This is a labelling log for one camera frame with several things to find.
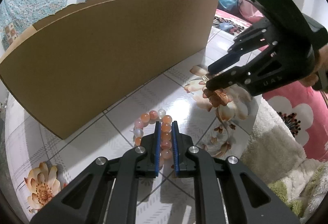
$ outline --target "bead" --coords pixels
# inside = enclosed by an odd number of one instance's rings
[[[167,123],[162,123],[161,130],[162,132],[169,132],[171,130],[171,125]]]
[[[171,149],[172,143],[169,140],[163,140],[161,142],[161,148],[162,149]]]
[[[141,137],[137,137],[134,143],[136,144],[136,146],[139,146],[141,144]]]
[[[157,111],[155,111],[155,110],[150,111],[149,116],[150,116],[150,119],[157,119],[157,117],[158,117]]]
[[[165,160],[168,160],[172,157],[172,152],[169,149],[165,149],[161,152],[161,157]]]
[[[160,119],[162,119],[166,115],[166,111],[164,109],[160,109],[157,111],[157,115]]]
[[[147,113],[144,113],[140,116],[140,119],[143,123],[147,123],[150,120],[150,116]]]
[[[159,167],[162,167],[164,165],[164,158],[161,156],[159,157]]]
[[[171,124],[171,122],[172,122],[172,117],[170,115],[165,115],[163,117],[163,123]]]
[[[135,126],[135,128],[143,129],[143,122],[140,119],[137,119],[134,122],[134,126]]]
[[[143,130],[140,128],[135,128],[133,134],[135,137],[143,137]]]
[[[162,140],[171,140],[171,133],[170,132],[162,132],[161,133],[161,139]]]

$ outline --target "tiled floor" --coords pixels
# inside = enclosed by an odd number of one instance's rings
[[[233,42],[223,33],[212,28],[207,48],[123,97],[66,140],[58,139],[38,124],[11,97],[13,108],[8,113],[8,122],[6,119],[7,155],[11,159],[11,178],[27,217],[32,217],[26,203],[30,194],[23,180],[32,167],[42,161],[55,164],[58,166],[59,180],[70,182],[97,157],[114,159],[132,148],[133,122],[142,113],[164,108],[178,122],[180,132],[190,135],[194,144],[210,136],[213,128],[218,126],[215,111],[207,112],[199,108],[193,100],[193,93],[188,94],[183,86],[195,79],[189,72],[192,66],[208,66],[226,54]],[[244,65],[251,55],[242,57],[238,65]],[[235,131],[237,142],[227,155],[241,155],[253,127],[258,101],[258,98],[252,100],[247,120],[235,121],[239,125]],[[12,114],[20,117],[13,119]],[[154,127],[154,124],[145,127],[145,135],[153,133]],[[174,178],[171,165],[171,160],[166,161],[160,176],[154,180],[140,180],[136,223],[194,223],[193,180]]]

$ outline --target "triangular cutout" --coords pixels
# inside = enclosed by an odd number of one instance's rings
[[[268,197],[245,173],[241,173],[241,180],[245,186],[252,207],[257,208],[270,202]]]
[[[78,186],[76,186],[70,193],[66,195],[66,197],[63,199],[63,204],[68,205],[74,209],[79,209],[82,206],[92,178],[92,174],[86,176]]]

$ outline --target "silver bolt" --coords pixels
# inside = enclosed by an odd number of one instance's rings
[[[197,146],[191,146],[191,147],[189,147],[189,152],[191,152],[193,154],[198,153],[198,151],[199,151],[199,148]]]
[[[145,153],[145,148],[143,146],[138,146],[135,148],[135,152],[137,152],[138,154],[142,154]]]
[[[104,158],[104,157],[98,157],[97,159],[96,159],[96,164],[97,165],[103,165],[103,164],[105,164],[106,163],[106,158]]]
[[[238,162],[238,158],[236,158],[235,156],[232,155],[232,156],[228,157],[228,162],[230,164],[236,164]]]

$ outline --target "cardboard box flap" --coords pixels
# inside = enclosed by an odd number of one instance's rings
[[[16,46],[1,61],[0,77],[35,119],[67,138],[124,95],[204,48],[217,4],[111,0],[80,9]]]

